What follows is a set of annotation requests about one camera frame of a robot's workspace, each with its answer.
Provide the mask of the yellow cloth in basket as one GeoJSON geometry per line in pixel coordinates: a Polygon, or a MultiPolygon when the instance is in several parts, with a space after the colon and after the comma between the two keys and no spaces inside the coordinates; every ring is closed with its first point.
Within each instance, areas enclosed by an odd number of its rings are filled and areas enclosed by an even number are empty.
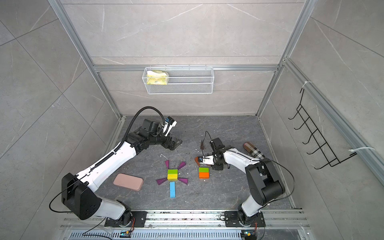
{"type": "Polygon", "coordinates": [[[167,85],[169,81],[169,74],[159,70],[147,71],[146,83],[147,85],[167,85]]]}

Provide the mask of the pink rounded case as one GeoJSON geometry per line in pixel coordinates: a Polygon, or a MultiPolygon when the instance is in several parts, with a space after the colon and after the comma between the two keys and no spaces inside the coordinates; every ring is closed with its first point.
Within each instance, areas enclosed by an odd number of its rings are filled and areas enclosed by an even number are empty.
{"type": "Polygon", "coordinates": [[[118,187],[130,189],[138,192],[141,190],[144,184],[144,180],[142,178],[131,176],[131,175],[118,174],[113,184],[118,187]]]}

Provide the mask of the plaid patterned pouch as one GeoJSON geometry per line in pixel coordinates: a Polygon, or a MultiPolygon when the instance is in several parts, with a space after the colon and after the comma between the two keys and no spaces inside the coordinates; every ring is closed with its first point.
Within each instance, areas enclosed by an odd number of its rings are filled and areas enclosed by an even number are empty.
{"type": "Polygon", "coordinates": [[[253,158],[261,160],[266,158],[266,156],[250,142],[245,142],[243,147],[253,158]]]}

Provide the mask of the metal front rail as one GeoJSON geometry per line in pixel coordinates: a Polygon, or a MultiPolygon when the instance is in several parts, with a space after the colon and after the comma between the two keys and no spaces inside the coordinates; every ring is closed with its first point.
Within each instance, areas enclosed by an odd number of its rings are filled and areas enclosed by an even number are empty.
{"type": "Polygon", "coordinates": [[[81,221],[68,214],[57,240],[313,240],[302,210],[263,210],[242,225],[236,210],[134,210],[126,227],[110,219],[81,221]]]}

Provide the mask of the orange block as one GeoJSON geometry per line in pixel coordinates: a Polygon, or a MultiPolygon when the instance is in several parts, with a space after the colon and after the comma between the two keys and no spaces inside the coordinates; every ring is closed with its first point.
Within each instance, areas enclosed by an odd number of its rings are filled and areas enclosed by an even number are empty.
{"type": "Polygon", "coordinates": [[[199,172],[199,178],[200,179],[209,179],[210,178],[210,173],[208,173],[208,172],[199,172]]]}

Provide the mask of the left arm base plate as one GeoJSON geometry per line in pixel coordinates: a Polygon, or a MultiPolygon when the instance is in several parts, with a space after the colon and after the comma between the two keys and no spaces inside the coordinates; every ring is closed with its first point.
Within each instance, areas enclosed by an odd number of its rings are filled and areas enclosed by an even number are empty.
{"type": "Polygon", "coordinates": [[[125,228],[134,226],[134,228],[143,228],[147,219],[146,211],[131,211],[127,215],[122,216],[119,220],[106,219],[105,227],[125,228]]]}

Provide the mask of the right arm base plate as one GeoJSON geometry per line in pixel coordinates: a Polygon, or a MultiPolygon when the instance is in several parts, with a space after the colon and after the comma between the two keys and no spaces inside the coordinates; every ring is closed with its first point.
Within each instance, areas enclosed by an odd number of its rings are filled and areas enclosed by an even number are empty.
{"type": "Polygon", "coordinates": [[[248,217],[242,211],[225,211],[223,218],[226,227],[265,227],[265,219],[263,213],[256,213],[248,217]]]}

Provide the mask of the light blue long block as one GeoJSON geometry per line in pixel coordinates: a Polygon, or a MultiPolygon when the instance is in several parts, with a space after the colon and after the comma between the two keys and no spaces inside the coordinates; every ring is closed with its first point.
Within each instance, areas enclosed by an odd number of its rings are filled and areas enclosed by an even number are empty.
{"type": "Polygon", "coordinates": [[[170,182],[170,198],[173,199],[176,197],[176,183],[170,182]]]}

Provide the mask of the yellow block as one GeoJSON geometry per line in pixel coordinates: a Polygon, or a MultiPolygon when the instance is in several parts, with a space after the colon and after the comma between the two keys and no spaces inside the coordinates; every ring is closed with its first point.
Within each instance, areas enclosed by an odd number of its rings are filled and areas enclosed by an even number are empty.
{"type": "Polygon", "coordinates": [[[167,180],[168,181],[177,181],[178,180],[178,174],[168,174],[167,180]]]}

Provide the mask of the orange red wedge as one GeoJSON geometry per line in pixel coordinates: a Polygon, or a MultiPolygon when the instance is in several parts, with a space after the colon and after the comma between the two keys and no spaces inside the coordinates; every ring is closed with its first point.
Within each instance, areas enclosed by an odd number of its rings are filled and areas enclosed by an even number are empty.
{"type": "Polygon", "coordinates": [[[198,165],[198,167],[200,167],[201,164],[203,163],[203,158],[202,157],[196,157],[195,162],[198,165]]]}

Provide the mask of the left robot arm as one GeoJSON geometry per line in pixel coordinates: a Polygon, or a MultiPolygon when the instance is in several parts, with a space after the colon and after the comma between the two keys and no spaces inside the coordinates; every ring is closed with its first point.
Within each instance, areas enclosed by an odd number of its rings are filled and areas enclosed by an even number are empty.
{"type": "Polygon", "coordinates": [[[131,222],[131,209],[120,201],[112,201],[96,195],[102,183],[124,163],[151,145],[161,145],[173,151],[182,141],[173,139],[170,131],[177,122],[167,117],[165,123],[145,119],[142,126],[127,136],[102,159],[73,175],[62,178],[62,203],[80,220],[102,217],[126,226],[131,222]]]}

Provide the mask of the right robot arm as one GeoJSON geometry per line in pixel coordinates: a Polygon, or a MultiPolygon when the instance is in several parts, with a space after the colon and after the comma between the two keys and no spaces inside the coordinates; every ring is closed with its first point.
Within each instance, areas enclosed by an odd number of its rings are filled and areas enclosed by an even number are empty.
{"type": "Polygon", "coordinates": [[[274,162],[252,143],[243,144],[249,155],[234,147],[226,147],[219,138],[211,140],[210,146],[213,152],[203,157],[203,164],[210,165],[216,171],[222,171],[225,165],[236,167],[247,176],[250,196],[239,207],[241,221],[255,217],[263,207],[286,192],[274,162]]]}

